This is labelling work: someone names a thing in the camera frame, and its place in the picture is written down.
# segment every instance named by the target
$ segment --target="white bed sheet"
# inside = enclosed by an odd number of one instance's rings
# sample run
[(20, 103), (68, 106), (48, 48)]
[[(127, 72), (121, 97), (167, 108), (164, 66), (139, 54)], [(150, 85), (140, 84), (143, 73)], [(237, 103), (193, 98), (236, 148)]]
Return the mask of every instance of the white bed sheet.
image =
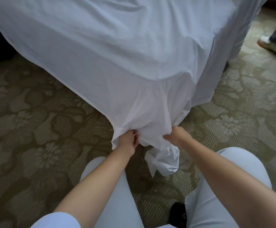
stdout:
[(110, 120), (113, 148), (138, 129), (167, 176), (179, 150), (162, 135), (211, 100), (265, 1), (0, 0), (0, 31)]

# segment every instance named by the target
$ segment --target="patterned carpet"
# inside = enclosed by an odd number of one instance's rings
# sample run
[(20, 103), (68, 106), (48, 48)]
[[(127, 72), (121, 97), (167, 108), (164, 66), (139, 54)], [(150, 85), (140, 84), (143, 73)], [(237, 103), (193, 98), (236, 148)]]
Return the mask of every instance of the patterned carpet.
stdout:
[[(262, 9), (212, 101), (181, 126), (215, 151), (254, 153), (276, 191), (276, 55), (256, 44), (275, 28), (276, 11)], [(112, 135), (105, 116), (43, 69), (20, 55), (0, 63), (0, 228), (29, 227), (52, 212), (87, 163), (110, 153)], [(175, 174), (151, 178), (145, 151), (138, 148), (126, 174), (145, 227), (154, 228), (196, 187), (198, 170), (181, 150)]]

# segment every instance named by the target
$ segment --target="person's left arm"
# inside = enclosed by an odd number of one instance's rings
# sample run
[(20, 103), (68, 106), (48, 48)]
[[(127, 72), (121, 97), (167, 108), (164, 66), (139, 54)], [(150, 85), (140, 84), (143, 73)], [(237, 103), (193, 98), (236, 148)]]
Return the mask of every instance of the person's left arm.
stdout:
[(94, 227), (130, 157), (135, 153), (138, 138), (136, 130), (121, 135), (117, 148), (69, 192), (54, 212), (72, 215), (81, 227)]

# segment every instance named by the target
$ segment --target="carpet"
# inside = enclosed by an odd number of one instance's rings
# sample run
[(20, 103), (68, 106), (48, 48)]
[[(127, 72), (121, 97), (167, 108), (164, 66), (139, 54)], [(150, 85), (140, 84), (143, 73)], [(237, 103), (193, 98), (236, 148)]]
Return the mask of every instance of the carpet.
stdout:
[[(276, 11), (263, 8), (212, 101), (192, 108), (181, 126), (214, 151), (238, 146), (254, 153), (276, 191), (276, 55), (256, 43), (275, 28)], [(1, 62), (0, 228), (30, 227), (51, 213), (87, 163), (111, 152), (112, 135), (104, 115), (45, 70), (19, 54)], [(153, 228), (196, 188), (199, 171), (181, 150), (175, 174), (152, 178), (146, 149), (138, 147), (126, 175), (145, 227)]]

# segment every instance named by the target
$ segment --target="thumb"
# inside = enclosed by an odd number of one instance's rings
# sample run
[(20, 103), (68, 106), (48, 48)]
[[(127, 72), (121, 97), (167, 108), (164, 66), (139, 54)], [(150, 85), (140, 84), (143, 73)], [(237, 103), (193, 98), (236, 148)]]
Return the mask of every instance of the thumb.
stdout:
[(165, 140), (168, 140), (168, 141), (170, 140), (170, 134), (163, 135), (162, 137), (163, 137)]

